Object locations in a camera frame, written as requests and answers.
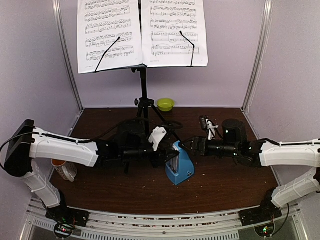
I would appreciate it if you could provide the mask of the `blue metronome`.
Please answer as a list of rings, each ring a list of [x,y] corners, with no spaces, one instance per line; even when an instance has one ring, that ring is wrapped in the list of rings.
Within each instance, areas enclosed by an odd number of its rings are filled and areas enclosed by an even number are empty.
[[[165,164],[165,173],[168,179],[179,185],[195,174],[195,166],[188,153],[179,146],[180,141],[176,141],[172,147],[179,152],[179,155],[169,160]]]

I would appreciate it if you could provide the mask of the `black folding music stand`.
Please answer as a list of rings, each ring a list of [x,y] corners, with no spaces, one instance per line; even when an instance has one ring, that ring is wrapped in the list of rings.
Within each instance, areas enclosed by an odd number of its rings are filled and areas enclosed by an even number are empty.
[[[192,45],[192,54],[191,54],[191,63],[190,63],[190,68],[193,66],[193,59],[194,59],[194,51],[195,51],[195,45],[194,43],[192,43],[187,37],[184,36],[183,32],[180,30],[179,34],[184,38],[185,41],[188,41],[191,45]],[[110,51],[110,49],[118,42],[120,41],[121,37],[118,36],[117,39],[111,44],[110,47],[108,47],[108,49],[103,53],[94,73],[98,73],[101,71],[98,71],[98,68],[102,62],[102,60],[104,59],[105,55]],[[163,123],[166,122],[166,119],[162,116],[162,114],[160,113],[160,111],[156,108],[155,106],[155,101],[153,99],[149,99],[148,98],[148,94],[147,94],[147,68],[146,67],[136,67],[136,68],[132,68],[131,71],[133,73],[135,72],[140,72],[140,80],[141,80],[141,92],[142,92],[142,97],[139,99],[135,99],[134,104],[138,107],[138,111],[137,111],[137,118],[142,117],[143,114],[143,119],[144,119],[144,130],[145,130],[145,134],[148,135],[150,133],[150,124],[149,124],[149,107],[152,108],[152,110],[157,114],[157,116],[162,120]],[[178,140],[181,141],[180,137],[176,134],[175,130],[179,129],[180,127],[173,127],[169,128],[169,131],[171,131],[171,133],[173,134],[173,136]],[[127,174],[129,172],[129,166],[130,163],[125,163],[124,165],[124,173]]]

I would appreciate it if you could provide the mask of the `sheet music page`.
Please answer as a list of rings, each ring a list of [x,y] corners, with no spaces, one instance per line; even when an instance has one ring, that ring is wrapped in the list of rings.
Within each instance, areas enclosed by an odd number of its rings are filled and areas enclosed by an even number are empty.
[[[80,0],[77,3],[79,74],[143,63],[137,0]]]
[[[142,0],[141,34],[148,68],[207,67],[202,0]]]

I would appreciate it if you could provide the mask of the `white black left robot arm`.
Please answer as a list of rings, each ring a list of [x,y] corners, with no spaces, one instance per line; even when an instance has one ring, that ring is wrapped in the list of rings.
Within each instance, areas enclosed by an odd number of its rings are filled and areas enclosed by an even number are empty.
[[[4,144],[8,146],[0,166],[10,176],[22,179],[46,208],[47,216],[57,223],[73,224],[78,213],[69,208],[63,192],[47,182],[34,159],[53,159],[104,168],[112,164],[129,171],[131,161],[149,159],[158,167],[176,159],[180,152],[166,142],[174,134],[173,122],[164,121],[150,134],[145,132],[148,120],[137,117],[119,122],[99,136],[79,139],[57,135],[35,127],[34,120],[25,120]]]

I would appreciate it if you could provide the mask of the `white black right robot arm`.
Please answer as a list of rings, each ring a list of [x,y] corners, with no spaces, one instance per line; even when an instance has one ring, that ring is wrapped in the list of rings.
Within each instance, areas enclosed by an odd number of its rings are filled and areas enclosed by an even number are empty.
[[[243,122],[226,119],[222,122],[223,135],[214,137],[214,127],[206,116],[199,118],[208,136],[194,136],[179,146],[195,155],[234,158],[237,163],[253,168],[270,166],[308,166],[311,169],[285,185],[268,190],[260,206],[241,210],[243,226],[271,221],[282,216],[281,208],[310,193],[320,191],[320,141],[276,142],[268,138],[249,141]]]

